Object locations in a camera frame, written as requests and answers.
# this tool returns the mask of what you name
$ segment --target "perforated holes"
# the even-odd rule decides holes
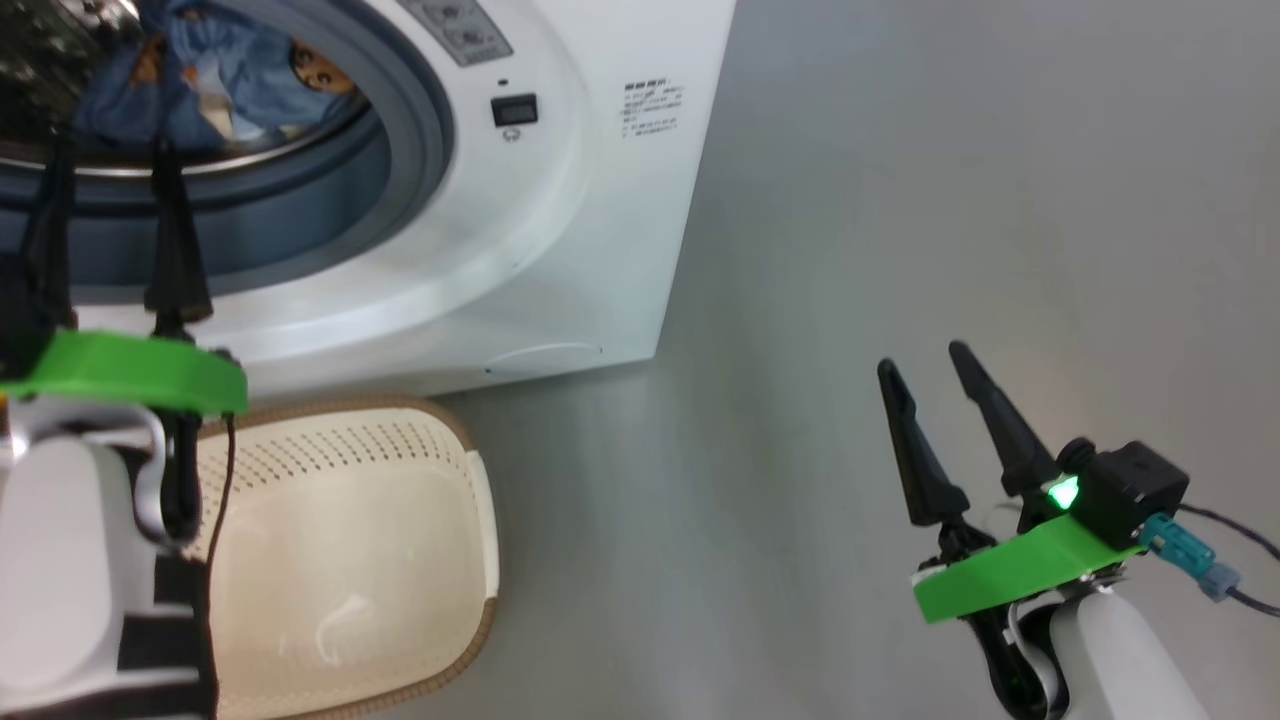
[[[369,439],[374,443],[374,447],[378,448],[378,452],[383,456],[383,460],[392,459],[392,456],[387,454],[387,447],[383,446],[383,441],[378,439],[374,436],[374,433],[369,430],[369,425],[360,425],[360,429],[365,430],[365,434],[369,436]]]
[[[223,452],[220,457],[202,457],[196,464],[196,470],[200,475],[200,492],[202,498],[216,497],[218,487],[215,483],[224,479],[227,475],[227,454]],[[201,502],[202,515],[205,518],[211,518],[215,505],[204,501]]]
[[[333,457],[329,456],[329,451],[325,450],[325,446],[319,445],[316,441],[311,439],[311,436],[308,436],[306,433],[302,433],[301,437],[302,437],[302,442],[305,442],[308,446],[311,446],[311,451],[312,452],[319,454],[320,457],[323,457],[324,461],[328,462],[330,468],[337,468],[337,465],[334,465],[334,462],[333,462]]]
[[[422,433],[419,432],[417,423],[410,423],[408,429],[410,429],[410,432],[413,433],[413,437],[417,438],[419,445],[422,446],[422,455],[425,457],[433,457],[433,456],[434,457],[439,457],[440,456],[440,448],[439,448],[439,446],[435,445],[435,437],[431,436],[431,430],[430,429],[424,428],[426,430],[426,438],[424,438]],[[430,450],[426,447],[426,441],[428,439],[431,441]]]
[[[347,461],[347,456],[348,455],[356,462],[361,462],[360,454],[357,454],[356,448],[351,446],[351,442],[347,441],[346,436],[343,436],[338,430],[329,430],[329,434],[333,436],[333,439],[338,441],[338,443],[335,443],[333,446],[333,448],[338,451],[338,457],[342,459],[342,464],[343,465],[349,465],[351,464],[351,462]],[[346,454],[343,452],[343,448],[347,448]]]
[[[253,487],[253,480],[259,484],[266,484],[266,477],[259,470],[252,462],[257,461],[251,451],[241,450],[236,452],[236,470],[232,473],[232,492],[236,492],[241,484],[247,487]]]
[[[268,455],[268,457],[271,457],[270,452],[266,452],[266,448],[262,447],[262,446],[260,446],[260,445],[246,447],[241,452],[244,454],[244,459],[246,460],[256,462],[259,465],[259,468],[261,468],[261,473],[266,473],[266,474],[271,475],[271,478],[279,480],[280,479],[280,474],[275,471],[275,464],[274,462],[268,462],[266,460],[264,460],[259,455],[259,451],[262,451],[264,454]],[[262,478],[264,480],[266,479],[265,477],[262,477],[262,474],[256,468],[252,471],[253,471],[255,475]]]
[[[284,442],[287,442],[291,447],[293,447],[293,450],[297,451],[297,454],[300,456],[302,456],[302,460],[310,462],[311,466],[316,469],[316,471],[324,470],[324,468],[320,466],[320,461],[316,460],[315,454],[312,454],[307,448],[302,447],[302,443],[300,443],[297,439],[294,439],[292,437],[287,437],[287,438],[284,438]],[[289,457],[297,460],[296,457],[293,457],[292,454],[289,455]],[[302,460],[298,460],[300,465],[303,464]]]
[[[444,443],[443,460],[449,465],[453,465],[454,468],[458,466],[458,459],[453,456],[453,443],[449,442]]]
[[[376,456],[374,455],[374,451],[369,448],[369,443],[367,443],[367,442],[365,442],[365,438],[360,437],[360,433],[357,433],[357,432],[355,430],[355,428],[343,428],[343,432],[344,432],[344,433],[347,434],[347,437],[349,437],[349,438],[351,438],[351,439],[352,439],[352,441],[353,441],[353,442],[355,442],[356,445],[358,445],[361,450],[364,450],[364,451],[365,451],[365,456],[366,456],[366,457],[369,457],[369,461],[370,461],[370,462],[376,462],[376,461],[378,461],[378,457],[376,457]]]
[[[265,445],[259,445],[255,450],[257,450],[260,455],[270,460],[269,466],[271,468],[273,474],[275,474],[275,469],[279,468],[280,470],[284,471],[285,475],[291,478],[297,477],[297,473],[293,471],[294,462],[283,451],[279,451],[274,446],[275,441],[269,441]]]
[[[280,455],[284,455],[288,459],[288,464],[285,466],[285,471],[288,471],[289,475],[293,475],[293,470],[297,470],[297,471],[302,473],[303,475],[307,474],[307,464],[303,462],[302,460],[300,460],[298,456],[294,455],[292,450],[289,450],[288,447],[285,447],[284,443],[280,443],[278,441],[273,439],[273,441],[269,441],[269,442],[271,445],[271,448],[275,450],[275,452],[278,452]],[[320,469],[320,466],[316,465],[316,470],[319,470],[319,469]]]
[[[383,438],[387,441],[387,445],[392,448],[392,452],[396,454],[396,457],[398,460],[403,460],[406,448],[401,447],[399,441],[393,438],[392,434],[387,432],[387,428],[384,425],[374,425],[374,427],[378,428],[378,432],[383,433]]]
[[[404,428],[399,423],[392,423],[392,427],[396,428],[396,434],[398,434],[401,437],[401,442],[404,443],[404,450],[408,451],[408,456],[410,457],[417,457],[417,451],[413,450],[413,443],[411,443],[408,441],[408,436],[404,434]]]

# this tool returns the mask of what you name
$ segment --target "blue cloth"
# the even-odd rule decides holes
[[[163,8],[155,15],[156,8]],[[198,18],[187,10],[198,9]],[[92,78],[74,124],[83,133],[119,143],[150,142],[161,129],[183,150],[216,150],[227,140],[200,114],[200,92],[183,79],[186,68],[216,68],[237,128],[282,137],[291,126],[312,126],[337,111],[346,95],[317,92],[294,74],[293,40],[239,13],[200,0],[143,5],[145,24],[161,26],[168,45],[160,83],[131,86],[141,49],[116,53]],[[201,77],[201,87],[216,81]]]
[[[99,69],[81,96],[76,129],[125,146],[145,146],[163,129],[182,150],[224,147],[227,141],[200,114],[200,96],[180,76],[166,73],[161,83],[129,86],[141,53],[116,53]]]

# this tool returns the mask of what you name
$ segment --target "gray cable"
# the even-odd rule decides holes
[[[1179,505],[1178,507],[1180,510],[1185,510],[1187,512],[1190,512],[1192,515],[1199,515],[1202,518],[1208,518],[1210,520],[1215,520],[1217,523],[1222,523],[1228,528],[1231,528],[1233,530],[1240,533],[1242,536],[1249,538],[1251,541],[1261,544],[1268,553],[1271,553],[1271,557],[1275,557],[1276,560],[1280,560],[1280,547],[1276,547],[1276,544],[1274,542],[1271,542],[1267,538],[1262,537],[1262,533],[1258,533],[1257,530],[1252,530],[1252,529],[1244,527],[1243,524],[1236,523],[1235,520],[1228,518],[1226,515],[1220,515],[1217,512],[1213,512],[1212,510],[1206,510],[1204,507],[1196,507],[1194,505],[1187,505],[1187,503]],[[1263,615],[1270,615],[1272,618],[1280,618],[1280,607],[1276,607],[1274,605],[1268,605],[1266,602],[1262,602],[1261,600],[1257,600],[1256,597],[1253,597],[1253,596],[1251,596],[1251,594],[1248,594],[1248,593],[1245,593],[1245,592],[1243,592],[1243,591],[1240,591],[1238,588],[1234,588],[1234,587],[1228,588],[1226,589],[1226,596],[1230,597],[1230,598],[1233,598],[1233,600],[1235,600],[1240,605],[1248,607],[1249,610],[1257,610],[1258,612],[1261,612]]]
[[[1249,538],[1251,541],[1261,544],[1263,547],[1263,550],[1266,550],[1267,552],[1271,553],[1271,557],[1275,557],[1276,560],[1280,560],[1280,547],[1276,547],[1276,543],[1274,543],[1274,542],[1268,541],[1267,538],[1262,537],[1261,533],[1258,533],[1256,530],[1251,530],[1249,528],[1245,528],[1240,523],[1236,523],[1235,520],[1233,520],[1233,519],[1230,519],[1230,518],[1228,518],[1225,515],[1219,515],[1217,512],[1213,512],[1212,510],[1206,510],[1203,507],[1197,507],[1194,505],[1187,505],[1187,503],[1179,505],[1178,507],[1180,510],[1185,510],[1187,512],[1190,512],[1192,515],[1199,515],[1202,518],[1208,518],[1210,520],[1216,520],[1219,523],[1222,523],[1228,528],[1231,528],[1233,530],[1240,533],[1242,536]]]
[[[1251,594],[1243,593],[1235,588],[1226,591],[1226,594],[1251,610],[1257,610],[1258,612],[1272,618],[1280,618],[1280,607],[1267,605]]]

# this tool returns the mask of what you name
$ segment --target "black strap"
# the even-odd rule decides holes
[[[170,715],[197,715],[212,717],[216,694],[204,682],[152,688],[123,688],[78,697],[38,710],[19,710],[4,715],[4,720],[134,720],[141,717],[168,717]]]
[[[120,634],[120,653],[115,667],[125,670],[156,670],[161,667],[200,666],[200,618],[140,618],[124,616]]]
[[[156,605],[189,605],[195,607],[197,598],[204,592],[204,565],[183,560],[177,555],[156,557]]]

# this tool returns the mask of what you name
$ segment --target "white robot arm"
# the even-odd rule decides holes
[[[159,511],[160,488],[140,475],[155,464],[131,471],[129,451],[92,439],[159,420],[141,406],[37,398],[15,404],[9,423],[0,717],[211,717],[206,569],[142,530],[136,507]],[[163,469],[163,429],[148,439]]]
[[[1078,438],[1052,457],[963,342],[951,359],[996,445],[1010,497],[1023,501],[1019,536],[1006,543],[969,525],[965,493],[947,479],[915,421],[915,401],[891,360],[881,391],[911,523],[940,525],[938,556],[922,564],[915,597],[929,623],[960,619],[987,659],[992,689],[1015,720],[1207,720],[1208,715],[1151,626],[1111,592],[1133,555],[1148,551],[1183,569],[1216,602],[1280,610],[1238,589],[1240,575],[1172,520],[1188,477],[1140,442],[1097,452]],[[1060,601],[1047,602],[1055,596]],[[1032,603],[1038,607],[1023,611]]]

